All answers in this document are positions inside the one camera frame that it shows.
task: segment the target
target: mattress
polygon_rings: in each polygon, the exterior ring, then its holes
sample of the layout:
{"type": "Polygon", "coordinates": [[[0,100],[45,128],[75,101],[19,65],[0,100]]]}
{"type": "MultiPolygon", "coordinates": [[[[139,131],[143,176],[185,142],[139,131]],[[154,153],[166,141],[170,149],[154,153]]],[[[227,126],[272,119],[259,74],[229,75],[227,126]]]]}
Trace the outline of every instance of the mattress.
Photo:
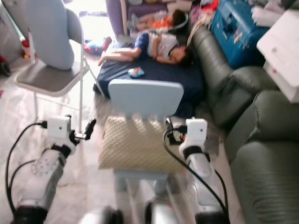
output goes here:
{"type": "Polygon", "coordinates": [[[128,75],[128,70],[136,67],[141,67],[145,73],[144,76],[138,79],[181,83],[184,94],[176,115],[182,118],[194,116],[194,108],[203,99],[204,95],[204,85],[197,58],[194,60],[193,65],[188,68],[158,63],[150,57],[135,62],[108,61],[102,65],[97,79],[105,96],[109,98],[108,85],[111,80],[115,78],[132,79],[128,75]]]}

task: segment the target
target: blue toolbox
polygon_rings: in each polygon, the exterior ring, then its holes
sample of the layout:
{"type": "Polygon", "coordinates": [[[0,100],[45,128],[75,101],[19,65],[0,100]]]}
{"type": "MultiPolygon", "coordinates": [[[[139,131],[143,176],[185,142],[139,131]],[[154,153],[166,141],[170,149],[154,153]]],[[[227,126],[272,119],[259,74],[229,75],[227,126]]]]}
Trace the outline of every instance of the blue toolbox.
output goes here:
{"type": "Polygon", "coordinates": [[[222,0],[216,11],[211,30],[233,69],[265,62],[256,43],[269,28],[256,26],[251,16],[244,0],[222,0]]]}

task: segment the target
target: floor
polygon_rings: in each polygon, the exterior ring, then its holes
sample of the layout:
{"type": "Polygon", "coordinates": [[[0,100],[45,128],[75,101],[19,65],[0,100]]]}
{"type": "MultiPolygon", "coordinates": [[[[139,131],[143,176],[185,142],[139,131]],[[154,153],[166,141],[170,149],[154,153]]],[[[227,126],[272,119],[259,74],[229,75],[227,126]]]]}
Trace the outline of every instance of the floor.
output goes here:
{"type": "MultiPolygon", "coordinates": [[[[75,7],[80,0],[75,0],[70,4],[75,7]]],[[[81,17],[85,27],[85,37],[113,36],[107,17],[84,16],[81,17]],[[104,24],[106,27],[95,29],[93,24],[104,24]]],[[[99,67],[96,65],[98,57],[88,56],[89,64],[95,74],[98,74],[99,67]]],[[[11,77],[0,76],[0,224],[7,224],[12,219],[5,190],[4,190],[4,169],[6,156],[13,142],[22,129],[34,120],[33,94],[21,89],[14,84],[14,76],[26,68],[29,61],[18,59],[10,67],[13,72],[11,77]]],[[[83,127],[91,118],[97,119],[92,137],[89,141],[83,141],[74,155],[68,158],[64,169],[64,175],[58,183],[56,196],[52,207],[48,213],[46,224],[74,224],[78,223],[82,216],[94,209],[110,205],[113,208],[121,209],[124,213],[126,224],[143,224],[143,210],[145,204],[154,194],[149,181],[129,181],[127,192],[114,191],[114,176],[112,170],[98,170],[98,156],[102,149],[102,135],[104,124],[109,115],[117,115],[111,102],[103,96],[95,95],[92,91],[93,78],[87,73],[84,78],[83,96],[83,127]]],[[[79,85],[76,85],[65,97],[58,98],[59,102],[72,106],[78,105],[79,85]]],[[[78,127],[78,112],[58,106],[56,104],[39,100],[39,117],[47,119],[52,115],[72,115],[72,128],[78,127]]],[[[235,193],[230,176],[229,165],[224,153],[221,134],[209,114],[204,103],[198,106],[196,117],[205,118],[209,122],[206,148],[212,156],[214,165],[223,176],[229,198],[229,210],[232,224],[245,223],[242,211],[235,193]]],[[[12,170],[24,161],[37,158],[43,149],[49,144],[47,131],[38,127],[32,128],[24,134],[19,144],[15,148],[10,163],[10,174],[12,170]]],[[[25,166],[20,170],[13,186],[14,204],[17,204],[21,194],[21,188],[27,180],[27,173],[30,166],[25,166]]],[[[184,177],[176,176],[177,183],[182,186],[180,194],[171,194],[181,212],[182,223],[192,224],[191,210],[188,205],[188,196],[184,191],[184,177]]]]}

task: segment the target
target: child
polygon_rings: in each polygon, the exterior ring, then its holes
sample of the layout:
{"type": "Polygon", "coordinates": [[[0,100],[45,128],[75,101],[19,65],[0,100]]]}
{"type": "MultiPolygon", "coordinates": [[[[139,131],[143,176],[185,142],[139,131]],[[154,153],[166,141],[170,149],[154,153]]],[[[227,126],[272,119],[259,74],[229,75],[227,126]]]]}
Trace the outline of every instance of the child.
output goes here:
{"type": "Polygon", "coordinates": [[[179,9],[172,14],[166,11],[160,11],[154,14],[148,14],[139,19],[133,14],[132,21],[128,21],[127,27],[131,30],[137,29],[143,31],[149,28],[169,28],[185,21],[185,13],[179,9]]]}
{"type": "Polygon", "coordinates": [[[152,57],[160,63],[178,64],[186,67],[192,64],[193,52],[186,46],[178,46],[175,35],[157,36],[150,32],[140,32],[133,48],[120,48],[112,53],[103,52],[98,65],[105,60],[132,62],[136,59],[152,57]]]}

